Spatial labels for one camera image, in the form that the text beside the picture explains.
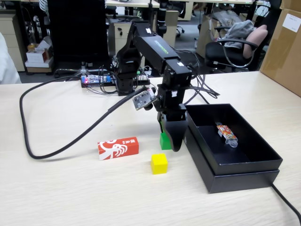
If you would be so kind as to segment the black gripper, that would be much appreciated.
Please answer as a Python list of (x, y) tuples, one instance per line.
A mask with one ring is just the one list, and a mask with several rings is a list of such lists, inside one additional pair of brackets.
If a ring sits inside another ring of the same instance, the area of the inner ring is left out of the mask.
[(180, 150), (188, 127), (186, 108), (182, 103), (184, 93), (185, 90), (171, 90), (165, 84), (158, 85), (156, 100), (157, 120), (161, 133), (166, 133), (174, 152)]

